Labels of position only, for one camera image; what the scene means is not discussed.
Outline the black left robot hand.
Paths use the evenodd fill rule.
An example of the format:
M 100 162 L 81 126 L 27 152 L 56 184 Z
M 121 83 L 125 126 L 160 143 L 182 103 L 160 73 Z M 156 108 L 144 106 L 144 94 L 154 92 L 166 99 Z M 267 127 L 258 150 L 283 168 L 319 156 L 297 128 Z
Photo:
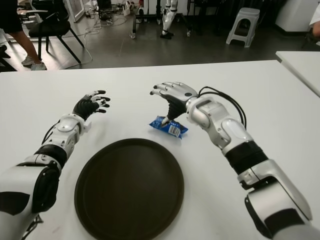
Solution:
M 106 113 L 111 100 L 105 90 L 95 90 L 83 96 L 74 106 L 72 113 L 86 121 L 94 113 Z

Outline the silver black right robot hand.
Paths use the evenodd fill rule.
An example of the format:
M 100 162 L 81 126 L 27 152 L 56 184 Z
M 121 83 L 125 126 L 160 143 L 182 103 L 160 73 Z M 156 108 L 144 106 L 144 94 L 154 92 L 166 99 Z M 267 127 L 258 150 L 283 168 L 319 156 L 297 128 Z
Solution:
M 181 82 L 155 84 L 149 94 L 160 96 L 168 102 L 168 113 L 161 122 L 162 127 L 186 113 L 191 102 L 199 97 L 193 88 Z

